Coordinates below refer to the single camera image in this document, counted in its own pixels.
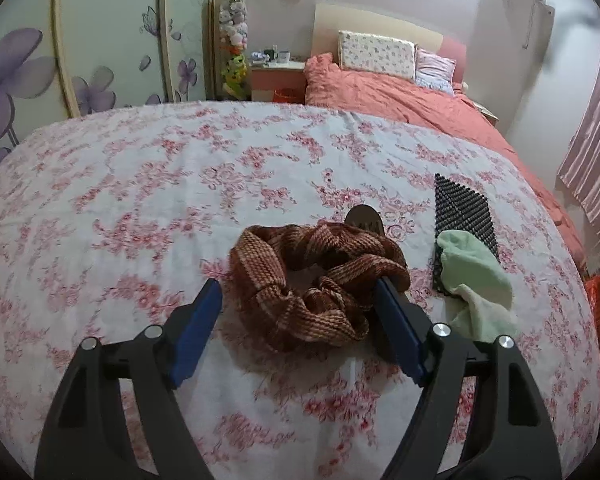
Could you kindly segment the pink white nightstand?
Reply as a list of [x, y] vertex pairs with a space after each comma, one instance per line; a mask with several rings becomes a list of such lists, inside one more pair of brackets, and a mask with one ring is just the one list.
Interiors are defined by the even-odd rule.
[[268, 63], [263, 66], [253, 66], [250, 72], [251, 99], [253, 102], [273, 102], [276, 89], [289, 88], [296, 90], [298, 102], [303, 104], [306, 98], [306, 75], [304, 63], [290, 61], [289, 63]]

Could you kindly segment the cream pink headboard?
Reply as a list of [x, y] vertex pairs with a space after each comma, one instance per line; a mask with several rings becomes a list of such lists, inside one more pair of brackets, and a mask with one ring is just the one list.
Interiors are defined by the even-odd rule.
[[330, 52], [334, 58], [338, 58], [337, 42], [340, 30], [366, 32], [414, 42], [425, 50], [444, 58], [452, 58], [456, 62], [453, 81], [462, 82], [464, 79], [467, 48], [451, 36], [400, 18], [326, 0], [318, 0], [315, 3], [311, 56]]

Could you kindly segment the floral white pillow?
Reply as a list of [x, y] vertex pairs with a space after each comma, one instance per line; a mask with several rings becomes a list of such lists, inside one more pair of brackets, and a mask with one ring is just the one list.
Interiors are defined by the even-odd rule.
[[416, 44], [408, 40], [350, 30], [338, 32], [338, 60], [344, 70], [414, 81], [416, 48]]

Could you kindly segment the black dotted mat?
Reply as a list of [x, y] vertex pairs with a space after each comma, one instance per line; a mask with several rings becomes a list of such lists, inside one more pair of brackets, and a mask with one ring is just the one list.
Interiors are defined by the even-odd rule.
[[434, 197], [434, 237], [449, 230], [469, 232], [486, 245], [496, 260], [500, 260], [489, 204], [482, 194], [435, 174]]

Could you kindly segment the brown knit scrunchie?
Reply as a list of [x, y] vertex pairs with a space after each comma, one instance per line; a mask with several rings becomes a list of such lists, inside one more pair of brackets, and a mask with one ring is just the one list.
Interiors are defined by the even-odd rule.
[[230, 250], [230, 277], [246, 329], [285, 353], [365, 339], [375, 281], [411, 286], [395, 242], [344, 223], [250, 226]]

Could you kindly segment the hanging plush toy stack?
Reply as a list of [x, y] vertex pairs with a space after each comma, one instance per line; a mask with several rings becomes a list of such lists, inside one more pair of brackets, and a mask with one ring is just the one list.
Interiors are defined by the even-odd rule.
[[222, 91], [237, 101], [248, 98], [247, 18], [246, 0], [225, 0], [220, 4], [218, 20]]

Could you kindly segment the light green sock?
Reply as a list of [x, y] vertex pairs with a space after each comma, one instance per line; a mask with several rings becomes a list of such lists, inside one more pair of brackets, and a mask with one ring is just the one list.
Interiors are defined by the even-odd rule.
[[513, 285], [486, 244], [467, 231], [446, 230], [437, 236], [437, 246], [441, 283], [465, 303], [450, 322], [454, 330], [483, 342], [501, 335], [515, 337]]

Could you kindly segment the floral pink white tablecloth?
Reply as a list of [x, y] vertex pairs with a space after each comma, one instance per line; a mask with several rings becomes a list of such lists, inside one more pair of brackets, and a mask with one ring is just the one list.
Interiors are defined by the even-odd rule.
[[[226, 281], [248, 226], [314, 226], [374, 207], [404, 253], [408, 294], [436, 321], [434, 179], [479, 191], [514, 290], [517, 344], [562, 469], [600, 424], [600, 352], [579, 272], [552, 218], [500, 153], [402, 122], [326, 108], [189, 103], [120, 108], [32, 132], [0, 163], [0, 438], [32, 470], [82, 339], [135, 337]], [[280, 354], [227, 298], [183, 415], [219, 479], [376, 479], [419, 397], [361, 342]]]

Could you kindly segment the white mug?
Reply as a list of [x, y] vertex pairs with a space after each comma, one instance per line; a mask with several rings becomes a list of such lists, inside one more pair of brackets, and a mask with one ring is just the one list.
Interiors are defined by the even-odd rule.
[[290, 52], [289, 51], [279, 51], [277, 61], [279, 63], [289, 63], [290, 62]]

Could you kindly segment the pink striped pillow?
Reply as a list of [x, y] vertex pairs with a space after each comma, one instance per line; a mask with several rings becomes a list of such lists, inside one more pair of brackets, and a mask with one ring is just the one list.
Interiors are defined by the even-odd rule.
[[415, 82], [419, 87], [452, 96], [456, 62], [426, 49], [417, 50]]

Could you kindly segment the small orange bin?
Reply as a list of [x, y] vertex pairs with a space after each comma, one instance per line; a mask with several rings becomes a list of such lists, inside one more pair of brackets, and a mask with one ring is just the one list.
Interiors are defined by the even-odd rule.
[[280, 88], [274, 91], [272, 101], [275, 103], [297, 103], [298, 96], [294, 89]]

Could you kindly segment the far bedside table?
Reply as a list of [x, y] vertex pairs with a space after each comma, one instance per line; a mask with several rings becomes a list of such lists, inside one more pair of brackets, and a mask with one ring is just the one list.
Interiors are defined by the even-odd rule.
[[490, 110], [488, 110], [484, 105], [482, 105], [481, 103], [479, 103], [477, 101], [472, 102], [472, 104], [474, 104], [474, 107], [481, 114], [483, 114], [483, 117], [486, 118], [486, 120], [488, 122], [490, 122], [490, 124], [493, 127], [496, 127], [498, 125], [498, 116], [496, 116], [494, 113], [492, 113]]

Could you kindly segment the floral sliding wardrobe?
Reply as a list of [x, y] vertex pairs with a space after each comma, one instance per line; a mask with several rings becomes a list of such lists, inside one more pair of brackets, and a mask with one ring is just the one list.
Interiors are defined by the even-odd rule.
[[0, 162], [70, 117], [208, 99], [211, 0], [0, 0]]

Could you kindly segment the coral pink duvet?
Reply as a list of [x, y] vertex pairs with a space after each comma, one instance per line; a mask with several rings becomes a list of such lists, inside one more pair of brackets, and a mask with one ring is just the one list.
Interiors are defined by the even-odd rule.
[[504, 136], [464, 93], [444, 93], [384, 74], [343, 70], [327, 52], [304, 66], [306, 104], [336, 108], [407, 122], [478, 144], [507, 158], [531, 186], [562, 236], [579, 271], [585, 270], [585, 250], [564, 206], [519, 158]]

